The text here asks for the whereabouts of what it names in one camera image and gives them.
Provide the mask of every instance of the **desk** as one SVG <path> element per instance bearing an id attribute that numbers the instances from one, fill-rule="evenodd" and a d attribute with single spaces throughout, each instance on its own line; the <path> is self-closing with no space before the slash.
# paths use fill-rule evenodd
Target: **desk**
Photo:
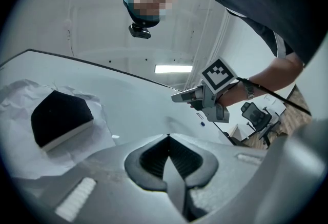
<path id="1" fill-rule="evenodd" d="M 296 80 L 313 120 L 328 118 L 328 34 L 317 53 Z"/>
<path id="2" fill-rule="evenodd" d="M 93 63 L 60 55 L 28 50 L 0 67 L 0 87 L 20 79 L 41 85 L 70 86 L 100 98 L 115 142 L 179 133 L 231 145 L 222 131 L 202 120 L 184 103 L 174 103 L 178 91 L 146 79 Z"/>

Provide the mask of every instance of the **black chair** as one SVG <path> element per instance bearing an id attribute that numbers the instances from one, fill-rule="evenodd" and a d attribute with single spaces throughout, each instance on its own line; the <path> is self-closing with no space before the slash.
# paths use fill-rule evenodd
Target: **black chair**
<path id="1" fill-rule="evenodd" d="M 269 147 L 271 143 L 269 141 L 268 134 L 277 124 L 281 124 L 281 122 L 278 119 L 276 122 L 271 123 L 272 115 L 266 108 L 263 110 L 265 110 L 267 114 L 259 110 L 254 103 L 248 102 L 241 107 L 242 116 L 249 120 L 253 126 L 251 126 L 249 122 L 247 122 L 247 125 L 250 126 L 255 132 L 260 133 L 259 139 L 263 139 L 263 144 L 266 144 L 267 147 Z"/>

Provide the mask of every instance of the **ceiling light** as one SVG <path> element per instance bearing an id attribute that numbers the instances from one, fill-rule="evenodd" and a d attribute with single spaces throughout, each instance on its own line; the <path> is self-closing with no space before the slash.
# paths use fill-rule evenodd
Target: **ceiling light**
<path id="1" fill-rule="evenodd" d="M 190 73 L 192 66 L 155 66 L 155 73 Z"/>

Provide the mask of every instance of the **wrist strap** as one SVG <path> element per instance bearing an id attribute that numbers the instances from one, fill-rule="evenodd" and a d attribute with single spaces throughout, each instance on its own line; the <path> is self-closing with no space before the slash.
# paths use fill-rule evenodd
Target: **wrist strap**
<path id="1" fill-rule="evenodd" d="M 254 87 L 250 83 L 244 83 L 242 82 L 243 85 L 245 86 L 246 94 L 247 94 L 247 100 L 251 100 L 254 98 Z"/>

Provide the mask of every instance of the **cable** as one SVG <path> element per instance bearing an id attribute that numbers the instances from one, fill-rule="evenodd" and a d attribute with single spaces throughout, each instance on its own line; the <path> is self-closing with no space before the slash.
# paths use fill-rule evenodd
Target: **cable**
<path id="1" fill-rule="evenodd" d="M 265 93 L 268 93 L 268 94 L 274 96 L 275 98 L 277 98 L 277 99 L 279 99 L 279 100 L 285 102 L 286 104 L 288 104 L 288 105 L 290 105 L 290 106 L 292 106 L 292 107 L 298 109 L 299 111 L 302 111 L 303 113 L 305 113 L 305 114 L 311 116 L 311 113 L 310 113 L 309 110 L 307 110 L 307 109 L 305 109 L 305 108 L 303 108 L 303 107 L 301 107 L 301 106 L 295 104 L 294 102 L 291 102 L 291 101 L 289 101 L 289 100 L 283 98 L 282 96 L 276 94 L 275 92 L 270 91 L 269 89 L 267 89 L 267 88 L 265 88 L 265 87 L 263 87 L 263 86 L 261 86 L 261 85 L 258 85 L 258 84 L 256 84 L 256 83 L 253 83 L 252 81 L 249 81 L 249 80 L 247 80 L 247 79 L 245 79 L 245 78 L 240 78 L 240 77 L 238 77 L 237 80 L 238 80 L 238 81 L 241 81 L 241 82 L 243 82 L 243 83 L 245 83 L 245 84 L 250 84 L 250 85 L 252 85 L 253 87 L 255 87 L 255 88 L 257 88 L 257 89 L 259 89 L 259 90 L 261 90 L 261 91 L 263 91 L 263 92 L 265 92 Z"/>
<path id="2" fill-rule="evenodd" d="M 219 100 L 220 100 L 220 98 L 225 94 L 225 93 L 227 93 L 229 90 L 231 90 L 231 89 L 233 89 L 237 84 L 239 84 L 239 82 L 240 81 L 238 81 L 238 82 L 236 82 L 236 83 L 234 83 L 234 84 L 230 84 L 229 86 L 229 88 L 225 91 L 225 92 L 223 92 L 218 98 L 217 98 L 217 102 L 219 102 Z"/>
<path id="3" fill-rule="evenodd" d="M 69 45 L 70 45 L 70 47 L 71 47 L 71 51 L 72 51 L 72 55 L 73 55 L 73 57 L 75 58 L 75 55 L 74 55 L 74 53 L 73 53 L 73 48 L 72 48 L 72 44 L 71 44 L 71 32 L 70 32 L 70 30 L 67 30 L 68 31 L 68 33 L 69 33 L 69 36 L 68 36 L 68 43 L 69 43 Z"/>

